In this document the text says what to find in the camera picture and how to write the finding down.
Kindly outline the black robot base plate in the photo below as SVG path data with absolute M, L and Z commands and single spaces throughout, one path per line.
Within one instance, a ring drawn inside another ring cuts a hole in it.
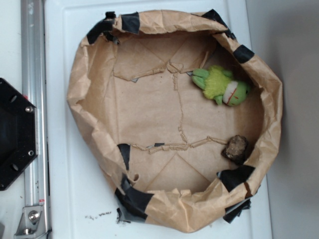
M 36 107 L 0 80 L 0 190 L 7 190 L 37 156 Z

